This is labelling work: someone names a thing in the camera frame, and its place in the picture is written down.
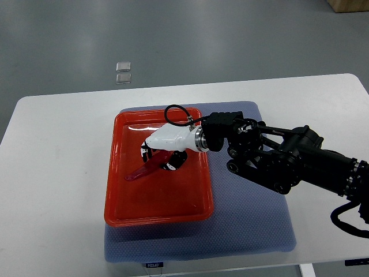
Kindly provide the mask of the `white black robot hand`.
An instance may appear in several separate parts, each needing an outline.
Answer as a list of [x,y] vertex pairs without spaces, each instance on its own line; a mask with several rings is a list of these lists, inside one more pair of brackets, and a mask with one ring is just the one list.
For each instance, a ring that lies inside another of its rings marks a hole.
[[158,128],[141,144],[141,157],[146,163],[156,150],[172,152],[169,160],[161,165],[165,170],[179,169],[187,159],[186,150],[207,152],[209,150],[200,125],[175,126],[170,123]]

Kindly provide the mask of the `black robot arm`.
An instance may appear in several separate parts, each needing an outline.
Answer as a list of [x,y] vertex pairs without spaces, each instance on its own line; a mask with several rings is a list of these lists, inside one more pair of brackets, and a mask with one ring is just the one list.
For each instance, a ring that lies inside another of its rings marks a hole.
[[309,126],[280,129],[263,121],[244,118],[242,112],[211,113],[201,121],[201,141],[218,152],[228,143],[231,160],[227,169],[279,194],[305,181],[345,196],[348,203],[330,215],[332,223],[356,237],[368,238],[367,230],[343,222],[339,216],[358,208],[368,222],[368,162],[322,149],[323,137]]

